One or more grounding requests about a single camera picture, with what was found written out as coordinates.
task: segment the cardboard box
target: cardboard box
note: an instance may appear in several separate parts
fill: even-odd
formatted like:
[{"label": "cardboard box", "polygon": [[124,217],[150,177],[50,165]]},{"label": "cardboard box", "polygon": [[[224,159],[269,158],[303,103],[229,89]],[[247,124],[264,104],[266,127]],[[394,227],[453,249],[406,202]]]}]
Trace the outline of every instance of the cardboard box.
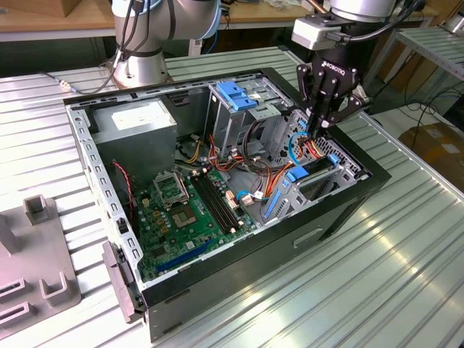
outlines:
[{"label": "cardboard box", "polygon": [[[399,140],[411,148],[416,127]],[[450,183],[464,192],[464,139],[444,123],[419,127],[413,151]]]},{"label": "cardboard box", "polygon": [[80,0],[0,0],[0,7],[66,17],[79,3]]}]

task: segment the metal table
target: metal table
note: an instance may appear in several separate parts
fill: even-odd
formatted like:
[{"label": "metal table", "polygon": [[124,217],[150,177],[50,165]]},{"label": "metal table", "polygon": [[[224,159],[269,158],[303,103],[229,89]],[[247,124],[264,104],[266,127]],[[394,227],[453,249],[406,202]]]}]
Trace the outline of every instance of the metal table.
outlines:
[{"label": "metal table", "polygon": [[[277,48],[167,61],[176,80],[271,66],[294,86],[296,64]],[[60,75],[89,89],[106,71]],[[83,299],[0,347],[150,347],[141,321],[124,322],[109,283],[106,233],[78,161],[65,96],[41,75],[0,80],[0,211],[39,192],[56,199]],[[185,323],[158,347],[459,346],[463,195],[367,116],[341,127],[391,173],[386,187],[335,236]]]},{"label": "metal table", "polygon": [[[454,75],[460,80],[464,80],[464,37],[453,35],[445,29],[438,27],[399,29],[395,30],[390,35],[389,40],[378,55],[377,60],[365,76],[364,88],[367,88],[377,76],[378,71],[388,57],[396,41],[402,42],[407,47],[402,53],[404,58],[408,56],[411,51],[415,51],[445,70],[440,81],[446,78],[446,72]],[[399,63],[393,66],[386,80],[389,80],[401,68],[404,60],[399,58],[398,61]]]}]

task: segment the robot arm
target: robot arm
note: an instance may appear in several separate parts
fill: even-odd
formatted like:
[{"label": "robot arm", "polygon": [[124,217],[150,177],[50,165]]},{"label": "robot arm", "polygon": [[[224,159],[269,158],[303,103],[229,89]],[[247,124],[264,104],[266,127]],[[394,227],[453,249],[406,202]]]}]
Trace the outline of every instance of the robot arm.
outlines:
[{"label": "robot arm", "polygon": [[220,22],[220,0],[114,0],[112,11],[120,50],[114,79],[125,88],[165,82],[161,43],[208,38]]},{"label": "robot arm", "polygon": [[[299,90],[311,116],[309,138],[322,136],[327,127],[369,106],[360,81],[376,44],[373,39],[409,17],[424,0],[415,0],[384,25],[397,2],[331,0],[330,12],[319,10],[295,22],[292,40],[317,51],[311,63],[297,67]],[[340,110],[345,98],[347,105]]]}]

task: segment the wooden shelf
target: wooden shelf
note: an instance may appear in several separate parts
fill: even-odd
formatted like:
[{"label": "wooden shelf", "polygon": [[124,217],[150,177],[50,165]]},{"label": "wooden shelf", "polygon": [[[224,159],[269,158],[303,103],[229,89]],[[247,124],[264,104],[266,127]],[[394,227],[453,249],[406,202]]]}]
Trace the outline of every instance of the wooden shelf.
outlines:
[{"label": "wooden shelf", "polygon": [[[232,4],[231,23],[248,22],[289,22],[304,17],[310,12],[301,6],[290,6],[287,9],[276,9],[261,2],[259,4]],[[426,7],[422,13],[414,13],[414,17],[435,16],[436,11]],[[88,30],[113,29],[113,14],[108,0],[82,0],[66,17],[52,17],[44,14],[9,9],[0,14],[0,33],[17,33],[48,30]]]}]

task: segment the label sticker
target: label sticker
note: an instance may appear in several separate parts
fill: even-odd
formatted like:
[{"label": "label sticker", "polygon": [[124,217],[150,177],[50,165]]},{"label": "label sticker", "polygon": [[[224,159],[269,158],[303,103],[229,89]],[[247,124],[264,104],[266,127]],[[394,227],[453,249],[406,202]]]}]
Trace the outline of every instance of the label sticker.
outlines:
[{"label": "label sticker", "polygon": [[426,129],[426,131],[428,134],[430,134],[434,138],[441,138],[443,136],[443,134],[438,129],[435,129],[435,128]]},{"label": "label sticker", "polygon": [[250,99],[259,99],[259,98],[261,98],[261,96],[258,93],[249,94],[248,97]]},{"label": "label sticker", "polygon": [[119,131],[149,123],[154,123],[157,128],[164,128],[172,124],[169,112],[160,105],[159,101],[144,107],[118,111],[113,113],[111,117]]},{"label": "label sticker", "polygon": [[443,148],[447,150],[450,154],[459,154],[459,149],[453,144],[442,144]]}]

